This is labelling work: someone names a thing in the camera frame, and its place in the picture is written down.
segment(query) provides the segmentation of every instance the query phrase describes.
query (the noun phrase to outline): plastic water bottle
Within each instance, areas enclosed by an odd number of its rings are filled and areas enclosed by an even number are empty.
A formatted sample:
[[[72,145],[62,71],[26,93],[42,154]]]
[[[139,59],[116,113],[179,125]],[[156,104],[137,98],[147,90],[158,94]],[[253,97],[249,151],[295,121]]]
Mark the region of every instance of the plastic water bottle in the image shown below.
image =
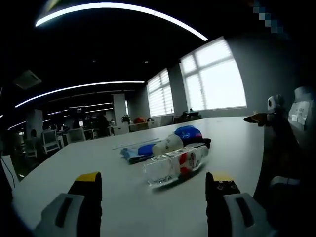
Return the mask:
[[[173,152],[153,157],[144,165],[144,173],[150,185],[165,185],[181,175],[200,168],[208,155],[207,146],[183,147]]]

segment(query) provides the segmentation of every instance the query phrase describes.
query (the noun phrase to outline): cable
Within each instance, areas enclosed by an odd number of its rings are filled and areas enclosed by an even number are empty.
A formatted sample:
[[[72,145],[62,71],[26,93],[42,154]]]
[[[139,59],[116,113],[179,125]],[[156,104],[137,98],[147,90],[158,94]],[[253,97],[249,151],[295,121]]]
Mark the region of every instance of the cable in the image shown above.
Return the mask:
[[[15,182],[14,182],[14,178],[13,178],[13,174],[11,173],[10,169],[8,168],[8,166],[6,165],[6,163],[4,162],[3,158],[1,157],[1,160],[3,161],[5,167],[8,169],[8,171],[10,172],[11,176],[12,176],[12,180],[13,180],[13,186],[15,187]]]

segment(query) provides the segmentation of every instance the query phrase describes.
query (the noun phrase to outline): window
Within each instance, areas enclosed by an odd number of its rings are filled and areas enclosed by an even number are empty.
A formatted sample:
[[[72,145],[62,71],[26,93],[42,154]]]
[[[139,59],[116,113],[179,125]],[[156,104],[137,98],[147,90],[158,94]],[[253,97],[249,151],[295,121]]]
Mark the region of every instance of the window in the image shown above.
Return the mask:
[[[125,100],[125,109],[126,109],[126,115],[129,115],[129,113],[128,113],[128,105],[127,105],[127,100]]]
[[[167,69],[148,81],[147,93],[151,117],[173,113],[173,101]]]
[[[181,59],[189,108],[246,107],[246,97],[233,54],[223,38]]]

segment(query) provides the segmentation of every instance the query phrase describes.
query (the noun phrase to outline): potted plant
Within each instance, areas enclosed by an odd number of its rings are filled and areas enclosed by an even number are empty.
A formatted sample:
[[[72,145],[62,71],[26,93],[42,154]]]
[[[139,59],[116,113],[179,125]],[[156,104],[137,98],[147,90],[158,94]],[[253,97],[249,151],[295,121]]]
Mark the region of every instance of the potted plant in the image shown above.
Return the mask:
[[[124,116],[122,117],[122,122],[123,122],[123,123],[126,122],[126,123],[130,124],[130,116],[124,115]]]

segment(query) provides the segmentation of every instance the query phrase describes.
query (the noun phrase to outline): table surface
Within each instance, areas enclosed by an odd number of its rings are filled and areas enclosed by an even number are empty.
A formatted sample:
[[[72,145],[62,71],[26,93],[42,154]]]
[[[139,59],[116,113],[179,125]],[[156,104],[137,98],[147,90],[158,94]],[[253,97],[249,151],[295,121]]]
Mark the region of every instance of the table surface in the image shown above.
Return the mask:
[[[150,188],[143,163],[129,165],[120,147],[164,139],[176,128],[194,125],[212,139],[208,161],[190,180],[166,190]],[[241,192],[254,194],[260,175],[264,129],[243,117],[205,118],[124,135],[72,143],[42,163],[13,190],[13,206],[33,229],[43,209],[60,193],[67,193],[81,174],[102,174],[101,236],[207,236],[205,174],[224,171]]]

